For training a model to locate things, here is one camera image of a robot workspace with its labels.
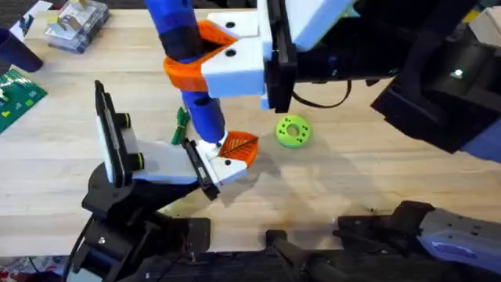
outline clear plastic container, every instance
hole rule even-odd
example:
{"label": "clear plastic container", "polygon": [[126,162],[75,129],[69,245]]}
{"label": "clear plastic container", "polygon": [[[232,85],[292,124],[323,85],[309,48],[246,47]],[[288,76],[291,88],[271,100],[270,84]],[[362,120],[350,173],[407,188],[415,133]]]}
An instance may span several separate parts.
{"label": "clear plastic container", "polygon": [[72,16],[80,24],[80,27],[76,32],[70,29],[56,32],[48,27],[45,35],[49,40],[49,46],[74,53],[82,54],[85,52],[92,39],[110,17],[106,4],[93,0],[86,0],[86,3],[87,7],[83,10],[78,9],[76,5],[79,4],[75,2],[67,2],[63,6],[59,18],[64,18],[67,15]]}

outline black stand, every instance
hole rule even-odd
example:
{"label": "black stand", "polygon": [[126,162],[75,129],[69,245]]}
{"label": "black stand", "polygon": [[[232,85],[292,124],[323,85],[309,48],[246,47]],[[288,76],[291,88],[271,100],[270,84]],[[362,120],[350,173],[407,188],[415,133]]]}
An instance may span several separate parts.
{"label": "black stand", "polygon": [[151,259],[204,252],[209,248],[209,219],[172,218],[157,210],[200,187],[133,181],[109,183],[104,165],[88,181],[82,206],[92,212],[83,243],[71,258],[72,271],[84,268],[112,282],[132,278]]}
{"label": "black stand", "polygon": [[292,281],[368,282],[336,269],[332,262],[316,252],[305,251],[287,240],[283,230],[266,231],[266,246],[282,259]]}

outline wooden surface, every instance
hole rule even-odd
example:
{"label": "wooden surface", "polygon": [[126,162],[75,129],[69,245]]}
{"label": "wooden surface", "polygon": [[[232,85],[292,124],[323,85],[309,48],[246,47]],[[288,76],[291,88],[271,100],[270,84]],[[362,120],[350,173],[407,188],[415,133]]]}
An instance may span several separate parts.
{"label": "wooden surface", "polygon": [[[198,11],[203,18],[207,11]],[[68,254],[89,213],[81,208],[100,163],[94,120],[95,79],[115,107],[132,116],[140,139],[168,142],[182,102],[162,70],[163,50],[146,10],[115,10],[90,49],[74,55],[47,47],[45,17],[26,43],[45,61],[29,76],[49,94],[0,136],[0,255]],[[304,248],[330,248],[339,215],[390,213],[403,200],[427,201],[501,222],[501,165],[449,155],[404,136],[369,105],[387,84],[355,82],[337,109],[293,103],[312,124],[309,144],[275,140],[282,115],[259,110],[258,97],[224,99],[228,129],[259,135],[260,151],[244,179],[210,202],[200,191],[165,208],[212,220],[212,251],[257,250],[268,228],[284,228]],[[338,101],[346,83],[298,85],[303,97]]]}

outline green toy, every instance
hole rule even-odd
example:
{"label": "green toy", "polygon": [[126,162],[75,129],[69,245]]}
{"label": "green toy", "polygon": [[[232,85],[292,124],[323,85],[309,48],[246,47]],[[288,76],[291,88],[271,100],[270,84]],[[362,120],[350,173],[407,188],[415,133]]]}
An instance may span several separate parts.
{"label": "green toy", "polygon": [[280,144],[288,148],[298,148],[308,142],[312,129],[304,118],[286,116],[276,124],[275,134]]}

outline green circuit board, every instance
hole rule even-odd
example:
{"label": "green circuit board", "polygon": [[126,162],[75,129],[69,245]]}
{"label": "green circuit board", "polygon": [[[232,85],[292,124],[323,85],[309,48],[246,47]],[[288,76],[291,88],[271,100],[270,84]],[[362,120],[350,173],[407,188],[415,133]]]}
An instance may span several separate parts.
{"label": "green circuit board", "polygon": [[0,133],[29,111],[47,92],[12,69],[0,77]]}

